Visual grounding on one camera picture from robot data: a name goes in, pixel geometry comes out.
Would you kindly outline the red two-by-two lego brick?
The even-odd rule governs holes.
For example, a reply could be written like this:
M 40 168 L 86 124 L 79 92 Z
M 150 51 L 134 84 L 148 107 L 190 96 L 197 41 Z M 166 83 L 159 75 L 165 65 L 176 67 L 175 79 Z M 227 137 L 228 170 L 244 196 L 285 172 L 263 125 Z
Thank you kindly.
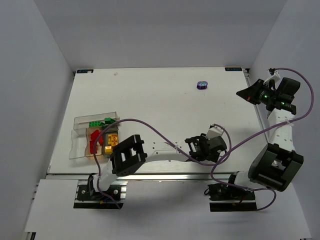
M 89 152 L 90 152 L 90 154 L 98 152 L 99 143 L 96 144 L 96 147 L 94 147 L 94 143 L 95 143 L 94 140 L 90 140 L 89 141 Z

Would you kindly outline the red sloped lego brick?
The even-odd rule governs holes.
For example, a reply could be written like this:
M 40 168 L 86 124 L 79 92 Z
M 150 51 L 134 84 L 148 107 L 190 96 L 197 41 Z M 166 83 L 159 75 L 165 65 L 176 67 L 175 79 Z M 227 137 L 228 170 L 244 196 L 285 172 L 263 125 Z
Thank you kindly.
M 100 131 L 97 129 L 90 135 L 90 139 L 92 141 L 95 141 L 98 138 L 99 135 L 100 135 Z

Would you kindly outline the purple round lego piece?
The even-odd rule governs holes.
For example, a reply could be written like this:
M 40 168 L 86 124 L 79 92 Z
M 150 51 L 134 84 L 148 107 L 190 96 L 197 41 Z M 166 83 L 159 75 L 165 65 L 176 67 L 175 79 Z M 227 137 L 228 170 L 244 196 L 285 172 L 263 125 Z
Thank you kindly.
M 208 82 L 207 81 L 198 81 L 197 82 L 196 88 L 198 90 L 205 90 L 205 89 L 207 89 L 207 87 L 208 87 Z

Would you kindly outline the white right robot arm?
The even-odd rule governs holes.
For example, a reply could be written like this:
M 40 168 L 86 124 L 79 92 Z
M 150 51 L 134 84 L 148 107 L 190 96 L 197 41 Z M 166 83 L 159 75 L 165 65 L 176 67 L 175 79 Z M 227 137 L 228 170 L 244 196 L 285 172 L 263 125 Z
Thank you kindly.
M 297 113 L 292 104 L 301 84 L 269 69 L 270 77 L 258 79 L 253 85 L 236 94 L 253 105 L 264 104 L 271 127 L 268 142 L 252 162 L 248 171 L 234 174 L 230 182 L 248 189 L 266 187 L 283 192 L 301 168 L 304 158 L 296 152 L 293 124 Z

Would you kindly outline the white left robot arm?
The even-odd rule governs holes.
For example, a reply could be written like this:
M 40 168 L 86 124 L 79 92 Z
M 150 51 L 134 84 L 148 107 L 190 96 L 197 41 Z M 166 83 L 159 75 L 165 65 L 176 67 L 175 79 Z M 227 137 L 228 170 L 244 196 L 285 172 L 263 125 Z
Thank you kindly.
M 98 167 L 98 173 L 88 178 L 87 189 L 93 199 L 114 197 L 111 184 L 119 177 L 134 174 L 143 164 L 159 161 L 216 163 L 221 152 L 227 150 L 220 127 L 210 126 L 207 133 L 186 138 L 181 142 L 145 143 L 140 135 L 134 134 L 118 144 L 108 137 L 109 144 L 104 152 L 109 158 L 105 167 Z

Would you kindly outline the yellow two-by-three lego brick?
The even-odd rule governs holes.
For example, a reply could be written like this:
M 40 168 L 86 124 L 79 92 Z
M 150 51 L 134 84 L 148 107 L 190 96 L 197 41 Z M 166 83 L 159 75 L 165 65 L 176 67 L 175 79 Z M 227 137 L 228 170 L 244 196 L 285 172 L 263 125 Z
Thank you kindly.
M 107 145 L 108 146 L 116 146 L 118 144 L 118 135 L 116 133 L 108 134 L 107 136 Z

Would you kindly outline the small green lego brick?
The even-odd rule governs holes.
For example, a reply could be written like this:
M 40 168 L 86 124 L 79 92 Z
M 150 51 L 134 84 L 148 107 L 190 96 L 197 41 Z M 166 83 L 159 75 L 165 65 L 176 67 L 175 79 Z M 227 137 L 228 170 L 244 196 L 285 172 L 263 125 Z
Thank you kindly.
M 116 120 L 113 119 L 113 118 L 110 118 L 110 117 L 106 117 L 106 118 L 104 119 L 104 124 L 105 124 L 105 125 L 111 125 L 111 124 L 113 124 L 113 123 L 115 123 L 115 122 L 116 122 Z

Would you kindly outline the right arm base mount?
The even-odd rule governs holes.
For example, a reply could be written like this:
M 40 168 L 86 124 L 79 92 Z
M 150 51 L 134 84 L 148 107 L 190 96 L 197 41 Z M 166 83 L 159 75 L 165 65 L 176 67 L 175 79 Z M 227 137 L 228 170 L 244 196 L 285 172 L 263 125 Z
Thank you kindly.
M 209 197 L 211 212 L 255 212 L 256 197 L 253 192 L 221 183 L 209 184 L 204 191 Z

